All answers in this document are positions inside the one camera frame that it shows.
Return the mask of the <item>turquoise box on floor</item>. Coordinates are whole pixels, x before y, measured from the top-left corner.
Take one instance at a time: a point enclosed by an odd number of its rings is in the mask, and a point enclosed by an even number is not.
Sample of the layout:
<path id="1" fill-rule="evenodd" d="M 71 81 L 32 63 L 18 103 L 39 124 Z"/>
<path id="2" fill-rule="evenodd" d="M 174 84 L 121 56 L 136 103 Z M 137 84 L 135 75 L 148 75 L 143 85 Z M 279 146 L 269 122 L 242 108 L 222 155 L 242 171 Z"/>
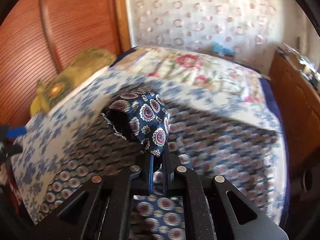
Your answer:
<path id="1" fill-rule="evenodd" d="M 234 56 L 233 50 L 225 48 L 217 42 L 214 42 L 212 45 L 212 53 L 213 55 L 218 55 L 218 56 L 226 56 L 226 57 Z"/>

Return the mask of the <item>sheer circle patterned curtain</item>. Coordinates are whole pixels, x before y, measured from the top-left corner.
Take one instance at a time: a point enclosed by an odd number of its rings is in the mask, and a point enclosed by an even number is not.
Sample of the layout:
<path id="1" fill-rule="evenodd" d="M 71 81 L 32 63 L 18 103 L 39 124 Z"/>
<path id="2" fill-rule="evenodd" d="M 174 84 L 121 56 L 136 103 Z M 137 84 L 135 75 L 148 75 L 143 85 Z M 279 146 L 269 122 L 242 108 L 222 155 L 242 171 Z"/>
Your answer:
<path id="1" fill-rule="evenodd" d="M 213 54 L 217 42 L 264 74 L 280 44 L 305 41 L 308 23 L 295 0 L 126 0 L 126 9 L 133 46 Z"/>

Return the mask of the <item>wooden desk cabinet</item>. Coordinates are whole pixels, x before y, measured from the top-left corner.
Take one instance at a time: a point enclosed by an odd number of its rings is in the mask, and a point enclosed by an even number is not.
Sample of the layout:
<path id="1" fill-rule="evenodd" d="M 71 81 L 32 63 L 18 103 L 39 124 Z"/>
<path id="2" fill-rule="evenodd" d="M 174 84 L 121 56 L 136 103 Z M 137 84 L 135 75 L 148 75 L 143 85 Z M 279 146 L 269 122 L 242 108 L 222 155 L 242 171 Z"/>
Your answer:
<path id="1" fill-rule="evenodd" d="M 276 51 L 269 70 L 287 147 L 290 196 L 304 191 L 305 170 L 319 163 L 319 95 L 286 55 Z"/>

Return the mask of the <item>gold green cushion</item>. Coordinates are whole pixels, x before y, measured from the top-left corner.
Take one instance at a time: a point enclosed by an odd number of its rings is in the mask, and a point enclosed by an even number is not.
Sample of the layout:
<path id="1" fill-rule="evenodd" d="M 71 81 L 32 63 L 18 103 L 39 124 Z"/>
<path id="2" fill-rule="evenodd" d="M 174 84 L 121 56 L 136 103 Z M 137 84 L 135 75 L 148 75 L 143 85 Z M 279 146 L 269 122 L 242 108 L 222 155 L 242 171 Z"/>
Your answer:
<path id="1" fill-rule="evenodd" d="M 36 98 L 31 103 L 30 116 L 34 116 L 39 111 L 49 113 L 75 92 L 81 84 L 98 71 L 108 68 L 116 59 L 115 54 L 102 48 L 88 48 L 79 52 L 51 81 L 37 82 Z"/>

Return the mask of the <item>blue white floral cloth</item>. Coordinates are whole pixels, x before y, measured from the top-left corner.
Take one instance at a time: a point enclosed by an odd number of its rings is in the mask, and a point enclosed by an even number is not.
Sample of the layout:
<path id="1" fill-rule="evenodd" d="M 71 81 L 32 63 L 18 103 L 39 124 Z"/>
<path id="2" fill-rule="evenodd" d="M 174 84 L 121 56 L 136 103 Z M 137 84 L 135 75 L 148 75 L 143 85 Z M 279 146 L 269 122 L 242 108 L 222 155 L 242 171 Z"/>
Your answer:
<path id="1" fill-rule="evenodd" d="M 275 223 L 283 213 L 286 150 L 280 121 L 266 103 L 243 102 L 233 92 L 212 92 L 178 82 L 106 71 L 52 114 L 37 113 L 16 142 L 11 160 L 22 202 L 33 223 L 49 184 L 80 154 L 117 173 L 133 161 L 131 144 L 103 125 L 101 111 L 122 88 L 145 83 L 169 107 L 169 148 L 198 174 L 224 175 Z"/>

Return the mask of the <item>floral bed blanket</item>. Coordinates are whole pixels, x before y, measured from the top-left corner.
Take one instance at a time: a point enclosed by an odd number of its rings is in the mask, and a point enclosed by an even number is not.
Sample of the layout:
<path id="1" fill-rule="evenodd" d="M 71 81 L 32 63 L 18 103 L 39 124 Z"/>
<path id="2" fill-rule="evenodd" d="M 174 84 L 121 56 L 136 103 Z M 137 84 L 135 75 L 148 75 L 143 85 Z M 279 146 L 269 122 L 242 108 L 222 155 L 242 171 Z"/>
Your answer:
<path id="1" fill-rule="evenodd" d="M 169 148 L 199 175 L 223 175 L 279 226 L 287 219 L 287 142 L 270 84 L 200 53 L 137 47 L 116 70 L 146 76 L 171 110 Z"/>

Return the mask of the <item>navy medallion patterned garment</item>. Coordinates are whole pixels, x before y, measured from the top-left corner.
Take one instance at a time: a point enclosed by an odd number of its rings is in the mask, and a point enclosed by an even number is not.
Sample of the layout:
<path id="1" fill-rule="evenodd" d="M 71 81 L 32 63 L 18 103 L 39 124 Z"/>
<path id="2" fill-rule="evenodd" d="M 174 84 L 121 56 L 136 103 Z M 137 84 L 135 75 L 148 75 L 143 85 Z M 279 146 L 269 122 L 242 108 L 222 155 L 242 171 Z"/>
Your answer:
<path id="1" fill-rule="evenodd" d="M 167 197 L 164 193 L 164 150 L 168 148 L 171 154 L 178 155 L 169 148 L 171 113 L 161 96 L 148 86 L 127 87 L 103 108 L 101 117 L 112 134 L 131 144 L 133 161 L 111 174 L 99 171 L 99 163 L 91 161 L 89 156 L 76 153 L 49 184 L 41 206 L 44 213 L 41 220 L 93 176 L 116 176 L 133 165 L 139 155 L 150 154 L 153 156 L 152 191 L 147 196 L 133 197 L 129 239 L 186 239 L 182 198 Z"/>

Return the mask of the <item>clutter on desk top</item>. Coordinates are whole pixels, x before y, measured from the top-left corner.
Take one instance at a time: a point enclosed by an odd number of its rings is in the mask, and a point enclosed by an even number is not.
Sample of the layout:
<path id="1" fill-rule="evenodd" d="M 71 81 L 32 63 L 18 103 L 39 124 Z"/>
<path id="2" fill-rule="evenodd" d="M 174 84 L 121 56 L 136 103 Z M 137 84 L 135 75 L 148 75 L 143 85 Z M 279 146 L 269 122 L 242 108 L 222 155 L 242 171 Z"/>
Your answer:
<path id="1" fill-rule="evenodd" d="M 280 44 L 276 52 L 286 59 L 319 93 L 319 72 L 306 56 L 301 55 L 300 52 L 285 43 Z"/>

